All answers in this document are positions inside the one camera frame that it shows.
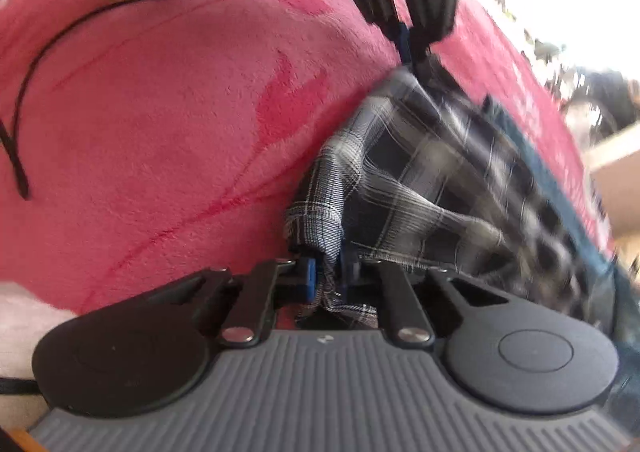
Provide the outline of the black white plaid garment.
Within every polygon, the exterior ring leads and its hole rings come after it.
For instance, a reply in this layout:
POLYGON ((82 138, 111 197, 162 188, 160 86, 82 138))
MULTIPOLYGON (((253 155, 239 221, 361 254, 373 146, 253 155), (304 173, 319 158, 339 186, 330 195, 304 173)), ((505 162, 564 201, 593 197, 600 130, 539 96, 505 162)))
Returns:
POLYGON ((441 264, 601 331, 611 325, 523 155, 437 56, 392 71, 326 140, 285 233, 320 257, 317 304, 359 321, 375 311, 338 289, 344 247, 409 271, 441 264))

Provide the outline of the pink floral bed blanket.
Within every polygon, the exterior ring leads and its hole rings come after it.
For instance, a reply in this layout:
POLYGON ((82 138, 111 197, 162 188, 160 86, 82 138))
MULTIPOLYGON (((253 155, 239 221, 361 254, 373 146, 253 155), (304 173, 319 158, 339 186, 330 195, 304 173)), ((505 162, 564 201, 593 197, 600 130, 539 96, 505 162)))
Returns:
POLYGON ((285 250, 310 161, 397 64, 351 0, 1 0, 1 277, 57 316, 285 250))

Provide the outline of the dark blue jeans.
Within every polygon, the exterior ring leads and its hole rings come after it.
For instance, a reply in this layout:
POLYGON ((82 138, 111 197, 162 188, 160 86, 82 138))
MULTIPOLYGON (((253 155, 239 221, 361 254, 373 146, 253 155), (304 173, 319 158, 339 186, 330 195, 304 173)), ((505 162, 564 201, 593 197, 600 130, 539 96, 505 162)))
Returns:
POLYGON ((482 110, 520 150, 542 193, 567 228, 579 258, 586 267, 588 311, 604 316, 599 328, 612 338, 620 355, 620 369, 605 412, 634 436, 639 435, 639 295, 632 291, 628 273, 593 243, 575 207, 544 159, 536 151, 506 108, 486 97, 482 110))

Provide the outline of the black wheelchair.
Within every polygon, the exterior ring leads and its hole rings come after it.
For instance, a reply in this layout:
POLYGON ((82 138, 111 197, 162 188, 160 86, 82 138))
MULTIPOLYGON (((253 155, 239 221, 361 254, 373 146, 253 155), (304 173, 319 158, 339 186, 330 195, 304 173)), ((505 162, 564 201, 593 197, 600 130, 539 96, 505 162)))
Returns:
POLYGON ((617 72, 586 73, 570 100, 561 106, 570 126, 586 123, 592 143, 639 120, 639 82, 617 72))

